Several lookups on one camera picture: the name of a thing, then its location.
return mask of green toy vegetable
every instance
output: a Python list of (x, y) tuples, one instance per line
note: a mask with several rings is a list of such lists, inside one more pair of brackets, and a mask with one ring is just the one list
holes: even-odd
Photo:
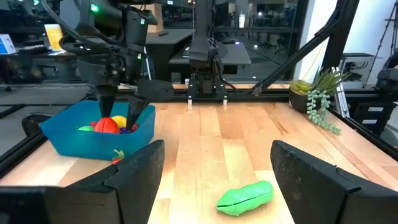
[(218, 200), (217, 210), (228, 215), (239, 216), (248, 210), (270, 202), (273, 197), (274, 188), (269, 182), (262, 180), (240, 189), (228, 190)]
[(113, 160), (124, 159), (124, 152), (122, 150), (118, 151), (117, 149), (113, 149), (113, 151), (118, 154), (117, 156), (113, 157)]
[(79, 131), (94, 131), (94, 128), (91, 126), (84, 126), (78, 129)]

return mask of wooden tabletop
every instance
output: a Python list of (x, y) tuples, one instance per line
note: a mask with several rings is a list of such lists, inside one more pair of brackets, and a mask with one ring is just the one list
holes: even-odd
[[(360, 177), (398, 190), (398, 163), (344, 122), (340, 136), (314, 126), (288, 103), (155, 104), (154, 139), (165, 141), (162, 181), (149, 223), (293, 223), (270, 161), (283, 140)], [(0, 180), (0, 185), (67, 186), (110, 162), (59, 156), (46, 142)], [(272, 202), (229, 217), (216, 210), (228, 190), (266, 180)]]

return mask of black cable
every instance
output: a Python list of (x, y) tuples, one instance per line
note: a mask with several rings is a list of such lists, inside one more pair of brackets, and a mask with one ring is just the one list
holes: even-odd
[(112, 49), (110, 47), (105, 46), (105, 45), (101, 45), (101, 44), (97, 44), (95, 42), (92, 42), (92, 41), (84, 38), (82, 35), (80, 35), (78, 32), (76, 32), (70, 26), (68, 26), (63, 20), (61, 20), (61, 18), (59, 18), (59, 16), (47, 4), (47, 0), (42, 0), (42, 4), (43, 4), (44, 9), (51, 16), (51, 18), (53, 20), (55, 20), (55, 22), (57, 22), (57, 24), (59, 24), (62, 28), (64, 28), (65, 32), (67, 32), (68, 34), (70, 34), (74, 38), (80, 40), (84, 44), (90, 46), (91, 49), (93, 49), (95, 47), (102, 48), (102, 49), (105, 49), (110, 56), (113, 56), (113, 52), (112, 52)]
[(362, 68), (366, 68), (366, 66), (368, 66), (369, 62), (364, 62), (361, 66), (356, 66), (355, 64), (353, 65), (353, 70), (356, 69), (362, 69)]
[(213, 71), (218, 75), (220, 78), (220, 81), (224, 83), (225, 85), (228, 85), (231, 87), (235, 92), (237, 92), (237, 89), (234, 85), (230, 84), (227, 80), (223, 78), (223, 71), (221, 70), (221, 59), (219, 58), (218, 54), (215, 52), (210, 55), (210, 62), (213, 64)]
[(68, 47), (68, 46), (65, 45), (65, 42), (70, 37), (71, 37), (70, 34), (66, 34), (58, 42), (60, 44), (60, 47), (63, 50), (66, 50), (67, 52), (70, 52), (70, 53), (73, 53), (73, 54), (76, 54), (76, 55), (93, 55), (93, 54), (105, 54), (106, 53), (106, 51), (103, 50), (103, 49), (87, 50), (87, 49), (80, 49), (80, 48), (76, 48), (76, 47)]
[[(73, 0), (75, 3), (75, 6), (80, 9), (80, 3), (78, 0)], [(109, 43), (109, 44), (120, 44), (123, 41), (124, 38), (124, 30), (123, 30), (123, 25), (121, 24), (121, 34), (118, 40), (113, 40), (112, 38), (109, 38), (108, 36), (104, 35), (101, 31), (99, 31), (97, 28), (92, 27), (93, 30), (95, 31), (95, 36), (99, 37), (103, 41)]]

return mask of desk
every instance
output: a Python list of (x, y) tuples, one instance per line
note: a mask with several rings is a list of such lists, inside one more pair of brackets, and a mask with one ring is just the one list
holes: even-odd
[[(251, 65), (251, 61), (243, 43), (226, 44), (228, 55), (221, 59), (224, 64), (225, 74), (236, 74), (238, 66)], [(170, 59), (170, 72), (181, 73), (181, 83), (185, 82), (186, 78), (190, 78), (191, 68), (189, 65), (189, 58), (183, 58), (180, 51), (173, 58)]]
[(148, 34), (146, 48), (154, 61), (155, 78), (171, 82), (169, 60), (191, 41), (195, 30), (165, 29), (164, 31), (169, 34), (162, 37), (159, 37), (158, 34)]
[[(398, 163), (337, 117), (335, 136), (314, 126), (288, 103), (156, 104), (155, 138), (165, 140), (162, 181), (149, 223), (293, 223), (269, 158), (283, 140), (360, 177), (398, 190)], [(0, 185), (67, 186), (109, 165), (59, 156), (49, 142), (0, 180)], [(229, 217), (215, 205), (225, 191), (267, 180), (274, 199)]]
[[(165, 29), (169, 34), (159, 37), (158, 33), (148, 33), (146, 39), (147, 53), (154, 59), (156, 79), (171, 82), (169, 73), (169, 60), (191, 40), (194, 29)], [(0, 58), (28, 57), (28, 58), (55, 58), (55, 59), (76, 59), (73, 53), (51, 55), (51, 53), (35, 55), (0, 55)]]

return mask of potted plant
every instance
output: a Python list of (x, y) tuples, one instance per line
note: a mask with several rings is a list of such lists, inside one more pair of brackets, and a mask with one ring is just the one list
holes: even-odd
[(290, 82), (289, 103), (293, 109), (300, 113), (308, 114), (308, 118), (335, 134), (340, 129), (326, 122), (326, 111), (330, 107), (330, 96), (336, 91), (338, 85), (348, 78), (349, 74), (342, 74), (337, 70), (318, 70), (312, 84), (303, 80)]
[[(300, 113), (307, 112), (307, 99), (308, 99), (308, 92), (314, 89), (314, 85), (307, 83), (303, 80), (294, 80), (290, 82), (289, 88), (289, 103), (293, 109)], [(320, 101), (316, 103), (318, 107), (315, 109), (320, 108)]]
[(326, 111), (330, 107), (330, 96), (333, 95), (341, 82), (348, 78), (349, 74), (340, 75), (337, 70), (329, 69), (324, 72), (317, 72), (313, 83), (314, 89), (307, 93), (307, 114), (308, 118), (316, 125), (331, 131), (334, 134), (340, 134), (341, 129), (334, 124), (326, 121)]

